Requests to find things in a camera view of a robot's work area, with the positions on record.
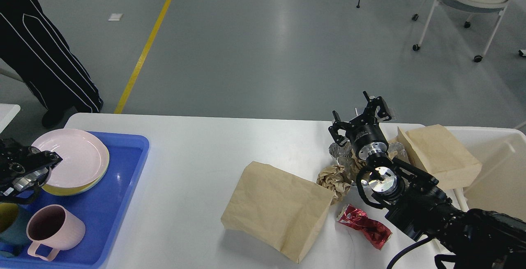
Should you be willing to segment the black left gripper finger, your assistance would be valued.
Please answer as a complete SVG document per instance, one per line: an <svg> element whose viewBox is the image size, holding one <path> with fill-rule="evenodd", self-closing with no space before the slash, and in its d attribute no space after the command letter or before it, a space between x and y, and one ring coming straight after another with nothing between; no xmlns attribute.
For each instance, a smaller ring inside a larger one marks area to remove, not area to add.
<svg viewBox="0 0 526 269"><path fill-rule="evenodd" d="M29 147L29 172L50 168L54 169L62 162L62 157L56 152L40 151L34 146Z"/></svg>

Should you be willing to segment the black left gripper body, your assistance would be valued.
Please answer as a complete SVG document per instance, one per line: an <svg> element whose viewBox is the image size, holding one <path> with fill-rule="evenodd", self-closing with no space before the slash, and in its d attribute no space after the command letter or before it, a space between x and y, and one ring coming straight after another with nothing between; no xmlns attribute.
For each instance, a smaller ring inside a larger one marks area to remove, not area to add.
<svg viewBox="0 0 526 269"><path fill-rule="evenodd" d="M29 172L29 146L1 146L2 203L30 204L40 195L51 169Z"/></svg>

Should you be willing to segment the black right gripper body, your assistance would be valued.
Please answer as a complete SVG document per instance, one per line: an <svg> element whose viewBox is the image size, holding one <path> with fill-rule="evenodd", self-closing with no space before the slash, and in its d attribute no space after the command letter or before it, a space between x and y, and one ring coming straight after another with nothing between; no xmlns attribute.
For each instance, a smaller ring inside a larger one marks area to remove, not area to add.
<svg viewBox="0 0 526 269"><path fill-rule="evenodd" d="M387 154L389 144L377 123L353 127L348 138L359 160L373 161L389 158Z"/></svg>

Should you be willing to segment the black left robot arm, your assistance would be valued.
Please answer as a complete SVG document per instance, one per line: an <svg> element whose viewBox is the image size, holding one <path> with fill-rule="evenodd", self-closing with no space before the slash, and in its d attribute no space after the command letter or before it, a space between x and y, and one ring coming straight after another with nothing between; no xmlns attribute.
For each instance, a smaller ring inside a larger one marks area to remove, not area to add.
<svg viewBox="0 0 526 269"><path fill-rule="evenodd" d="M23 146L13 138L0 141L2 203L27 205L38 198L52 170L62 162L58 153Z"/></svg>

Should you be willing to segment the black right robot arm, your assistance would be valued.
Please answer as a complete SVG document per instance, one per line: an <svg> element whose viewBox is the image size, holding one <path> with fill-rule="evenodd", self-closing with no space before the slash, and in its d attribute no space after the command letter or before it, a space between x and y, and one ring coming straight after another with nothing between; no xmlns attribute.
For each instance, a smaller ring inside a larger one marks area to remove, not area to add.
<svg viewBox="0 0 526 269"><path fill-rule="evenodd" d="M387 209L385 218L413 239L398 252L387 267L408 252L438 240L449 255L434 257L436 268L453 263L455 269L523 269L525 267L525 222L505 213L453 206L451 198L438 187L438 179L398 158L388 157L388 142L379 123L391 120L383 97L363 95L363 113L344 122L333 111L328 128L335 143L349 143L358 159L365 162L355 183L365 204Z"/></svg>

